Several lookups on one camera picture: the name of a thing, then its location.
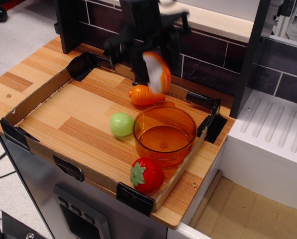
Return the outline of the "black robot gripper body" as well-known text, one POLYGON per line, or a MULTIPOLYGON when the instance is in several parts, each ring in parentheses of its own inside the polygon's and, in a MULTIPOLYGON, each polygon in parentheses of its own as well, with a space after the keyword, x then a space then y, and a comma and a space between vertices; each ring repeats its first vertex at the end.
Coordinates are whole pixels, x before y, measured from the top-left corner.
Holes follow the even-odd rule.
POLYGON ((183 35, 191 33, 188 24, 188 11, 162 15, 158 2, 121 2, 124 26, 118 35, 104 43, 104 54, 113 63, 128 57, 129 47, 140 47, 148 51, 160 48, 163 32, 177 31, 183 35))

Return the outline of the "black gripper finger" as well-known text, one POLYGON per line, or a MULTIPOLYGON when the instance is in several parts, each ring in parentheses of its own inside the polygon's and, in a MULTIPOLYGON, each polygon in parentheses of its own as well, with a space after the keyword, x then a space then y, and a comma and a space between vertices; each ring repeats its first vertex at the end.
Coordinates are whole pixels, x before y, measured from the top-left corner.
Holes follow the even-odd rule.
POLYGON ((148 71, 146 63, 143 59, 145 50, 140 47, 129 47, 128 57, 132 71, 134 72, 135 79, 142 85, 147 85, 149 82, 148 71))
POLYGON ((160 39, 162 57, 171 71, 176 70, 180 58, 181 37, 177 31, 163 32, 160 39))

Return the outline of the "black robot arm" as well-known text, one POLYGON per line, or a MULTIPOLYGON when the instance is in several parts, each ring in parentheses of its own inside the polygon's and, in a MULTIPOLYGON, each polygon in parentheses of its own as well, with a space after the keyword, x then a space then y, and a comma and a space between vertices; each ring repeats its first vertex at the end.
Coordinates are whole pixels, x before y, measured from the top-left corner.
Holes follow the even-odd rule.
POLYGON ((181 52, 181 39, 191 33, 189 13, 162 15, 157 0, 122 0, 120 5, 124 26, 120 34, 104 43, 104 53, 110 57, 111 63, 127 61, 135 79, 146 85, 149 75, 143 53, 158 47, 170 69, 175 69, 181 52))

